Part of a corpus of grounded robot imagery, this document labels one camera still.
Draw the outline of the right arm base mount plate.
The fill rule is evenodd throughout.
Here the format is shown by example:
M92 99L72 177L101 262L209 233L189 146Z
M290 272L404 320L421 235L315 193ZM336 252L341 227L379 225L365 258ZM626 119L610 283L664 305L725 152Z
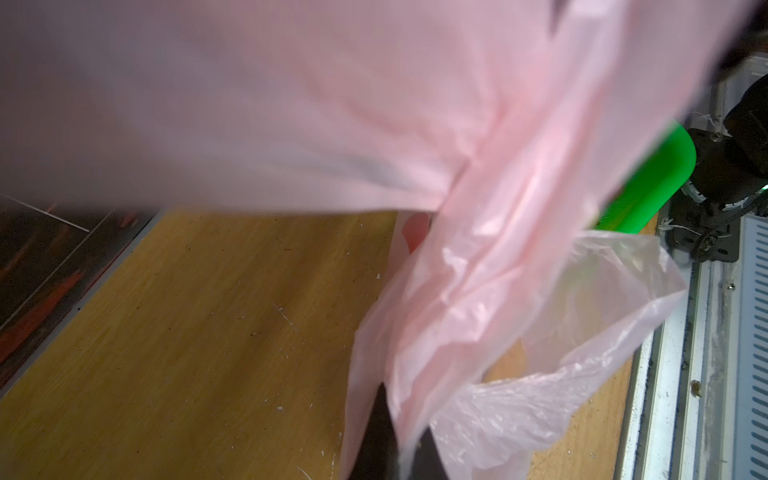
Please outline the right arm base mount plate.
M729 212L675 195L662 221L668 227L664 240L672 249L688 253L694 262L735 263L740 254L741 222Z

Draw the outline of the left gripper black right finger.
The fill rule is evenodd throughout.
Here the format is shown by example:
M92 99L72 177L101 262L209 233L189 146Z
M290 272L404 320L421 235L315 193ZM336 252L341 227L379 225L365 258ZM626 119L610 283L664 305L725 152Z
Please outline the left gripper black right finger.
M448 475L441 461L432 430L426 428L417 443L411 480L447 480Z

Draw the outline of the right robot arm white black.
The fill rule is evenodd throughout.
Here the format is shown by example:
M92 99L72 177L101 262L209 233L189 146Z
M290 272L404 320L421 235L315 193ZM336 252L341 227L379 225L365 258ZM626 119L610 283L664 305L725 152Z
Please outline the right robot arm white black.
M744 210L767 187L767 77L756 80L716 131L690 128L696 166L683 187L716 212Z

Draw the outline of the pink printed plastic bag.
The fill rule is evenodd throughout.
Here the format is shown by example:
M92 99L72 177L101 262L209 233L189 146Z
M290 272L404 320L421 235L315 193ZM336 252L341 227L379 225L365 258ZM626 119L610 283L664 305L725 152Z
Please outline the pink printed plastic bag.
M594 232L753 1L5 1L1 190L76 207L421 211L355 335L342 470L384 390L409 472L531 454L683 299Z

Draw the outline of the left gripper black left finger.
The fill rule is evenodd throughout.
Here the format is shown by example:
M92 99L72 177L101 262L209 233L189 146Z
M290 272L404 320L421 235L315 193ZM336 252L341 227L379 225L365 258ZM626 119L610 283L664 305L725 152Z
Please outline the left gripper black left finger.
M398 446L387 405L386 388L380 384L355 458L349 480L399 478Z

